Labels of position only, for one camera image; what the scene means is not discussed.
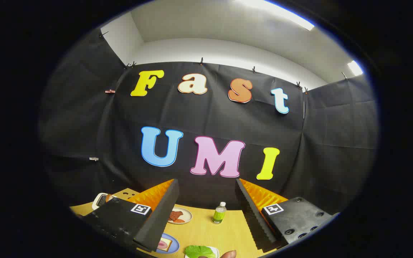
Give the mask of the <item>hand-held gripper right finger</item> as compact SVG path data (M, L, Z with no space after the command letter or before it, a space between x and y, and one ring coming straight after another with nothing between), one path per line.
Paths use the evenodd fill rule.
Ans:
M302 197L287 199L238 178L236 196L258 249L285 248L313 235L336 219Z

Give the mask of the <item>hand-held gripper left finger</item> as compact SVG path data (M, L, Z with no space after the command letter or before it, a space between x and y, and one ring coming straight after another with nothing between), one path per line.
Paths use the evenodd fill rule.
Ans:
M156 251L178 197L179 182L174 178L134 196L115 196L90 209L83 220L122 248Z

